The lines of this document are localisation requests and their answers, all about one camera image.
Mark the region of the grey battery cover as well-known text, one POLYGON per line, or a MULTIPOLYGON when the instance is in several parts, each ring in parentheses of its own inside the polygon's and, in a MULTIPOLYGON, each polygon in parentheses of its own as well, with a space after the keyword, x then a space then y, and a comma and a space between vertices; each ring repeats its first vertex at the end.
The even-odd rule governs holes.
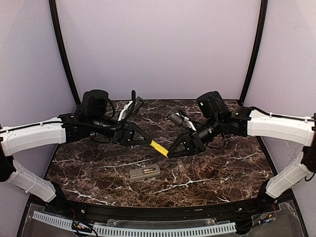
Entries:
POLYGON ((176 162, 177 162, 177 167, 179 171, 184 172, 185 168, 184 168, 183 162, 181 160, 177 160, 176 162))

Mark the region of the yellow handled screwdriver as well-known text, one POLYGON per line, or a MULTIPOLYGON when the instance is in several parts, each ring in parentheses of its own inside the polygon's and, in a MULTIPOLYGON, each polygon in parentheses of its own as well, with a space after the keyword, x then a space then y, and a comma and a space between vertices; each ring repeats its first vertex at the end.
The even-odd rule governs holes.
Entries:
POLYGON ((156 150, 158 151, 160 154, 162 154, 164 157, 168 157, 168 150, 166 148, 164 148, 162 145, 160 145, 159 143, 157 143, 156 141, 152 140, 150 145, 156 150))

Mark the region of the grey remote control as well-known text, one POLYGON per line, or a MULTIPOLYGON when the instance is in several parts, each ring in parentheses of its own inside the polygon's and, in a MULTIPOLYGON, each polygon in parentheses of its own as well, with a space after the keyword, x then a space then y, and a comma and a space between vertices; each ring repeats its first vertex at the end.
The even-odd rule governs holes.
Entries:
POLYGON ((148 167, 137 168, 129 171, 129 176, 131 180, 144 180, 146 178, 151 178, 159 176, 161 170, 158 164, 149 165, 148 167))

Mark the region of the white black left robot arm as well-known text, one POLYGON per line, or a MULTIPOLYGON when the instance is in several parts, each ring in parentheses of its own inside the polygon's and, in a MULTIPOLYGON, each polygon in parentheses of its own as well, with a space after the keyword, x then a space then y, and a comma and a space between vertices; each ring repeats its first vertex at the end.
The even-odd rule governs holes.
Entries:
POLYGON ((122 146, 149 145, 152 138, 128 119, 138 112, 144 101, 132 91, 131 101, 120 112, 118 119, 109 94, 100 89, 87 91, 73 113, 0 130, 0 180, 31 193, 46 203, 63 199, 57 184, 45 181, 23 167, 13 158, 15 153, 45 145, 79 141, 94 134, 109 138, 122 146), (112 107, 108 116, 107 107, 112 107))

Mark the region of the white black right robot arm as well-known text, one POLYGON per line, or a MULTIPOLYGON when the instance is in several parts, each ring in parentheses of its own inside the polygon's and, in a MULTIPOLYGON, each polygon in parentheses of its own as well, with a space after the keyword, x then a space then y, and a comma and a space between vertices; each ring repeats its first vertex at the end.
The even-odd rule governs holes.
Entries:
POLYGON ((198 97, 196 102, 207 121, 195 129, 187 129, 181 133, 169 148, 169 158, 202 153, 205 146, 218 135, 271 137, 303 145, 301 158, 296 158, 262 185, 258 198, 264 201, 277 199, 283 192, 316 171, 315 117, 291 117, 243 106, 230 111, 217 91, 198 97))

